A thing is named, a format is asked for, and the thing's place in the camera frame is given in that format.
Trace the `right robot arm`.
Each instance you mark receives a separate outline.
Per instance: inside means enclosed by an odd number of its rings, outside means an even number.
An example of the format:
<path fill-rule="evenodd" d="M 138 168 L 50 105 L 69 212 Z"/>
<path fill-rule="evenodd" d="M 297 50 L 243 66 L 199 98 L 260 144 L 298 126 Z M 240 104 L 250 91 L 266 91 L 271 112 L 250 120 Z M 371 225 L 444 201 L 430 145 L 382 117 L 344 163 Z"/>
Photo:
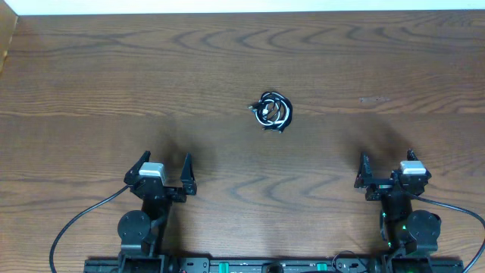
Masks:
<path fill-rule="evenodd" d="M 405 256 L 437 251 L 441 219 L 426 210 L 414 210 L 411 199 L 424 192 L 431 173 L 412 150 L 388 178 L 375 178 L 369 157 L 362 153 L 355 188 L 366 189 L 365 199 L 381 204 L 380 235 L 392 251 Z"/>

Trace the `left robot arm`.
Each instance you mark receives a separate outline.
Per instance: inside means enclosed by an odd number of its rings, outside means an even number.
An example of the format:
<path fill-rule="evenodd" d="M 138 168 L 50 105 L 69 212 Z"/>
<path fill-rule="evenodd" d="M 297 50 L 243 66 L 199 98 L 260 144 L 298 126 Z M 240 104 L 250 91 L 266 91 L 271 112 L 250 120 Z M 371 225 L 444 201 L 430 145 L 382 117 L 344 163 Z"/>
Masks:
<path fill-rule="evenodd" d="M 152 258 L 160 253 L 171 206 L 196 195 L 197 185 L 191 154 L 185 157 L 180 187 L 166 184 L 164 164 L 150 162 L 150 155 L 144 152 L 125 174 L 124 183 L 142 200 L 142 208 L 126 213 L 118 222 L 117 232 L 123 254 Z"/>

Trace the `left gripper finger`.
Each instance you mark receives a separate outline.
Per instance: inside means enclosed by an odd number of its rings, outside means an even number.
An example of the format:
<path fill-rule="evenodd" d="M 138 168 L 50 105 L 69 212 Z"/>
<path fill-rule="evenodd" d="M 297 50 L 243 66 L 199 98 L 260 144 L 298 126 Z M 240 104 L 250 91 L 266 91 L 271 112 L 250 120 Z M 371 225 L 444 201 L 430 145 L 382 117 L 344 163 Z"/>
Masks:
<path fill-rule="evenodd" d="M 149 161 L 150 155 L 150 151 L 145 151 L 133 167 L 125 174 L 124 183 L 126 185 L 135 185 L 138 183 L 141 178 L 139 171 L 143 164 Z"/>
<path fill-rule="evenodd" d="M 183 190 L 186 195 L 195 196 L 197 194 L 197 184 L 192 169 L 192 155 L 190 153 L 186 154 L 180 181 L 183 184 Z"/>

